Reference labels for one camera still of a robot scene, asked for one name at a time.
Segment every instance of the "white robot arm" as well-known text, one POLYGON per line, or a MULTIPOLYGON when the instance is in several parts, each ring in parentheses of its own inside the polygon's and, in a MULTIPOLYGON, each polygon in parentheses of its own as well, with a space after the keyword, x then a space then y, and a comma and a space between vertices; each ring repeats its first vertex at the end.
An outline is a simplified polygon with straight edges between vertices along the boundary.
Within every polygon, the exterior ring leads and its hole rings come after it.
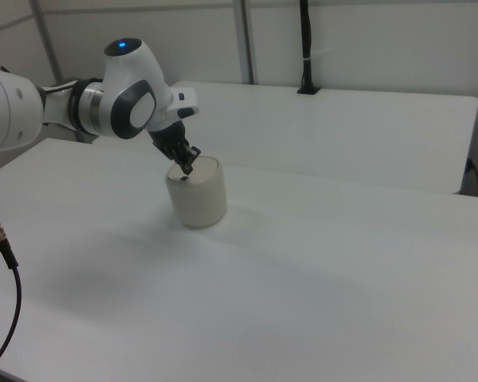
POLYGON ((39 88, 0 70, 0 150, 31 143, 42 123, 122 139, 145 129, 154 145, 189 174, 200 150, 190 147, 181 119, 198 112, 194 89, 170 88, 152 51, 136 38, 113 41, 104 61, 102 80, 54 88, 39 88))

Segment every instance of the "black pole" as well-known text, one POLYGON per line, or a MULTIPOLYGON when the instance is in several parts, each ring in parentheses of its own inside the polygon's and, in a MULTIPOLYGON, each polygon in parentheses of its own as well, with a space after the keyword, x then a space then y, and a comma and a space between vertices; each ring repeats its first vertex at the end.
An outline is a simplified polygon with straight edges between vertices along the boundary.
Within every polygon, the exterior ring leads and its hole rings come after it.
POLYGON ((303 40, 303 80, 299 94, 315 94, 316 88, 311 80, 311 25, 308 14, 308 0, 300 0, 301 38, 303 40))

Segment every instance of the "white tabletop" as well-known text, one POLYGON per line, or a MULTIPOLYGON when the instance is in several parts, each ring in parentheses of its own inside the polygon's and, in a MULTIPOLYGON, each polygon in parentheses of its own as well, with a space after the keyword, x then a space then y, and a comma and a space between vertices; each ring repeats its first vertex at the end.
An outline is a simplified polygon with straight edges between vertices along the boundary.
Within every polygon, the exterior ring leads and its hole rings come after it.
MULTIPOLYGON (((225 164, 440 193, 460 190, 478 99, 180 82, 200 113, 187 138, 225 164)), ((100 146, 152 150, 147 133, 100 146)))
MULTIPOLYGON (((225 166, 189 230, 170 163, 46 140, 0 170, 32 382, 478 380, 478 198, 225 166)), ((0 344, 14 309, 0 256, 0 344)))

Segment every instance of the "black cable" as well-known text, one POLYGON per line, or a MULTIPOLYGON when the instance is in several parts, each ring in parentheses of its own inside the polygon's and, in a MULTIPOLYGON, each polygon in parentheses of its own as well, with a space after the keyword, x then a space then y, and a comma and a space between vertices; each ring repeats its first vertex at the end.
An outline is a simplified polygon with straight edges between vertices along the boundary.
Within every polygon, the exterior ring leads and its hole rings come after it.
POLYGON ((64 86, 64 87, 62 87, 62 88, 49 89, 49 90, 46 90, 45 93, 46 93, 46 94, 50 94, 50 93, 61 92, 61 91, 63 91, 63 90, 72 89, 73 86, 74 86, 74 84, 73 84, 73 85, 64 86))
POLYGON ((12 338, 14 331, 16 330, 16 325, 18 324, 18 319, 19 319, 19 312, 20 312, 20 309, 22 308, 22 281, 19 278, 18 269, 15 267, 12 269, 12 271, 14 273, 14 279, 16 280, 16 310, 14 311, 13 322, 10 325, 7 338, 4 341, 2 347, 0 348, 0 357, 6 351, 7 345, 9 344, 10 339, 12 338))
POLYGON ((475 172, 475 175, 476 175, 476 183, 477 183, 477 185, 478 185, 478 169, 476 168, 474 162, 471 163, 471 169, 474 170, 474 172, 475 172))

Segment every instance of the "white table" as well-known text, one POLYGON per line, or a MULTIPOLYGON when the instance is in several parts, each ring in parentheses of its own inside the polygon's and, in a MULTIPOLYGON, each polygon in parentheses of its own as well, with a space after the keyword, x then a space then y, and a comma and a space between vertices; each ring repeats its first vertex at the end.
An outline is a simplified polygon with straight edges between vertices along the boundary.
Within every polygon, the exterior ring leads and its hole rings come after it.
MULTIPOLYGON (((29 382, 478 380, 478 198, 225 167, 188 230, 159 153, 46 140, 0 170, 29 382)), ((0 344, 14 309, 0 256, 0 344)))
MULTIPOLYGON (((460 190, 478 99, 180 82, 200 113, 190 143, 225 164, 439 193, 460 190)), ((153 149, 147 133, 100 146, 153 149)))

